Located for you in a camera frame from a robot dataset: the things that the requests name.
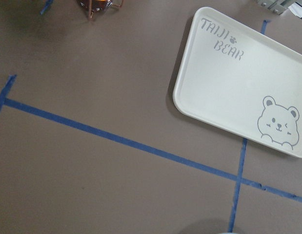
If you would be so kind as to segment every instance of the tape strip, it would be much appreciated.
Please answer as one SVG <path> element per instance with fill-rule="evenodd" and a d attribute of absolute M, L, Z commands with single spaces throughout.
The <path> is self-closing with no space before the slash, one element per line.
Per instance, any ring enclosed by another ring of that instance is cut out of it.
<path fill-rule="evenodd" d="M 302 203 L 302 197 L 301 196 L 296 196 L 295 194 L 291 194 L 291 193 L 288 193 L 288 192 L 285 192 L 285 191 L 282 191 L 280 189 L 276 189 L 276 188 L 273 188 L 273 187 L 270 187 L 270 186 L 264 186 L 264 185 L 262 185 L 258 182 L 255 182 L 255 181 L 252 181 L 252 180 L 249 180 L 249 179 L 243 178 L 242 179 L 242 184 L 252 186 L 253 188 L 260 189 L 260 190 L 263 190 L 263 191 L 267 191 L 269 193 L 272 193 L 272 194 L 275 194 L 275 195 L 278 195 L 278 196 L 281 196 L 281 197 L 289 198 L 291 200 L 298 201 L 298 202 Z"/>
<path fill-rule="evenodd" d="M 43 15 L 44 12 L 48 9 L 48 7 L 53 3 L 53 0 L 46 0 L 45 1 L 45 6 L 43 9 L 40 11 L 40 14 Z"/>
<path fill-rule="evenodd" d="M 271 22 L 271 20 L 268 20 L 268 19 L 265 19 L 263 22 L 262 22 L 262 29 L 260 30 L 260 33 L 261 34 L 265 34 L 266 32 L 266 27 L 267 27 L 267 24 Z"/>
<path fill-rule="evenodd" d="M 106 131 L 103 131 L 103 130 L 100 130 L 100 129 L 97 129 L 97 128 L 94 128 L 94 127 L 91 127 L 91 126 L 88 126 L 88 125 L 85 125 L 85 124 L 82 124 L 82 123 L 78 123 L 76 121 L 73 121 L 73 120 L 70 120 L 70 119 L 67 119 L 67 118 L 64 118 L 64 117 L 61 117 L 61 116 L 58 116 L 58 115 L 40 110 L 40 109 L 37 109 L 35 107 L 29 106 L 29 105 L 26 105 L 26 104 L 22 104 L 20 102 L 17 102 L 17 101 L 8 99 L 8 98 L 5 99 L 4 105 L 15 108 L 15 109 L 18 109 L 20 111 L 27 112 L 29 114 L 33 114 L 33 115 L 36 115 L 36 116 L 39 116 L 39 117 L 42 117 L 42 118 L 46 118 L 48 120 L 52 120 L 52 121 L 60 123 L 60 124 L 64 124 L 64 125 L 72 127 L 72 128 L 79 129 L 79 130 L 84 131 L 84 132 L 94 134 L 94 135 L 97 135 L 97 136 L 100 136 L 100 137 L 103 137 L 103 138 L 106 138 L 106 139 L 109 139 L 109 140 L 112 140 L 112 141 L 130 146 L 130 147 L 133 147 L 133 148 L 136 148 L 136 149 L 139 149 L 139 150 L 143 150 L 143 151 L 146 151 L 148 153 L 151 153 L 151 154 L 154 154 L 154 155 L 157 155 L 157 156 L 164 157 L 166 159 L 181 163 L 181 164 L 186 165 L 186 166 L 190 166 L 190 167 L 199 169 L 201 171 L 205 171 L 205 172 L 208 172 L 208 173 L 211 173 L 211 174 L 223 177 L 223 178 L 227 178 L 229 180 L 237 181 L 237 176 L 236 175 L 233 175 L 233 174 L 230 174 L 230 173 L 221 171 L 219 169 L 212 168 L 212 167 L 209 167 L 209 166 L 206 166 L 206 165 L 194 162 L 194 161 L 190 161 L 186 158 L 183 158 L 183 157 L 180 157 L 180 156 L 177 156 L 177 155 L 174 155 L 174 154 L 171 154 L 171 153 L 168 153 L 168 152 L 165 152 L 165 151 L 162 151 L 162 150 L 144 145 L 144 144 L 136 142 L 136 141 L 132 141 L 130 139 L 127 139 L 127 138 L 124 138 L 124 137 L 121 137 L 121 136 L 118 136 L 118 135 L 115 135 L 115 134 L 112 134 L 112 133 L 109 133 L 109 132 L 106 132 Z M 255 181 L 252 181 L 252 180 L 249 180 L 249 179 L 242 178 L 241 179 L 241 184 L 252 186 L 254 188 L 266 191 L 268 193 L 272 193 L 272 194 L 275 194 L 275 195 L 278 195 L 278 196 L 281 196 L 281 197 L 285 197 L 285 198 L 289 198 L 289 199 L 292 199 L 292 200 L 295 200 L 297 202 L 302 203 L 302 197 L 301 196 L 297 196 L 295 194 L 291 194 L 289 192 L 285 192 L 285 191 L 282 191 L 282 190 L 279 190 L 279 189 L 276 189 L 276 188 L 273 188 L 273 187 L 264 186 L 264 185 L 262 185 L 258 182 L 255 182 Z"/>
<path fill-rule="evenodd" d="M 156 149 L 154 147 L 139 143 L 137 141 L 133 141 L 133 140 L 130 140 L 130 139 L 127 139 L 127 138 L 124 138 L 124 137 L 106 132 L 104 130 L 94 128 L 94 127 L 91 127 L 89 125 L 79 123 L 79 122 L 76 122 L 76 121 L 68 119 L 68 118 L 64 118 L 64 117 L 52 114 L 52 113 L 47 112 L 47 111 L 37 109 L 37 108 L 32 107 L 32 106 L 28 106 L 28 105 L 19 103 L 17 101 L 10 100 L 8 98 L 5 100 L 4 104 L 9 106 L 9 107 L 12 107 L 12 108 L 15 108 L 15 109 L 18 109 L 18 110 L 36 115 L 36 116 L 46 118 L 48 120 L 52 120 L 52 121 L 60 123 L 60 124 L 64 124 L 66 126 L 76 128 L 76 129 L 79 129 L 81 131 L 91 133 L 91 134 L 97 135 L 99 137 L 103 137 L 105 139 L 109 139 L 109 140 L 118 142 L 120 144 L 127 145 L 127 146 L 130 146 L 130 147 L 133 147 L 133 148 L 136 148 L 136 149 L 139 149 L 139 150 L 142 150 L 142 151 L 145 151 L 145 152 L 148 152 L 148 153 L 151 153 L 151 154 L 169 159 L 171 161 L 175 161 L 175 162 L 187 165 L 189 167 L 199 169 L 201 171 L 205 171 L 205 172 L 208 172 L 208 173 L 220 176 L 220 177 L 224 177 L 224 178 L 227 178 L 227 179 L 230 179 L 230 180 L 236 180 L 236 175 L 233 175 L 233 174 L 221 171 L 219 169 L 209 167 L 209 166 L 206 166 L 206 165 L 188 160 L 184 157 L 180 157 L 180 156 L 165 152 L 163 150 Z"/>
<path fill-rule="evenodd" d="M 12 85 L 15 81 L 17 75 L 13 75 L 13 76 L 9 76 L 8 81 L 6 82 L 4 88 L 2 89 L 1 93 L 0 93 L 0 111 L 2 109 L 2 106 L 4 104 L 5 101 L 5 97 L 8 95 L 8 93 L 10 92 Z"/>
<path fill-rule="evenodd" d="M 235 190 L 234 190 L 234 196 L 233 196 L 233 206 L 231 209 L 231 215 L 230 215 L 230 220 L 229 220 L 229 227 L 228 227 L 229 233 L 233 232 L 235 215 L 237 212 L 237 207 L 238 207 L 238 202 L 239 202 L 242 174 L 243 174 L 245 154 L 246 154 L 246 146 L 247 146 L 247 139 L 243 138 L 237 182 L 235 184 Z"/>

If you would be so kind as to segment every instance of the bear illustration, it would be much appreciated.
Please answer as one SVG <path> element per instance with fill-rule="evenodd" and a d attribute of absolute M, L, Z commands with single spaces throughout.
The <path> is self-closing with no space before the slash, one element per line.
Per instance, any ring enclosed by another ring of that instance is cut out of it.
<path fill-rule="evenodd" d="M 271 96 L 266 96 L 263 99 L 263 106 L 264 110 L 257 122 L 262 138 L 292 150 L 299 141 L 298 110 L 294 106 L 286 109 L 277 105 Z"/>

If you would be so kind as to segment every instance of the white tray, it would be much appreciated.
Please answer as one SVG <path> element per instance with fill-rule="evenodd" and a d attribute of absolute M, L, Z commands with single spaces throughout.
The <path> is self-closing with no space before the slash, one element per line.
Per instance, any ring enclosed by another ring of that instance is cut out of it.
<path fill-rule="evenodd" d="M 212 8 L 193 18 L 173 97 L 187 116 L 302 157 L 302 55 Z"/>

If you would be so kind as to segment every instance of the plastic tray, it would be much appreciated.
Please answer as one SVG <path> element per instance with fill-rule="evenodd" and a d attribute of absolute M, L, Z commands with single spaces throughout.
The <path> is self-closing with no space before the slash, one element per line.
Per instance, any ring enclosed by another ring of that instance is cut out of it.
<path fill-rule="evenodd" d="M 212 8 L 193 18 L 173 98 L 187 116 L 302 157 L 302 55 Z"/>

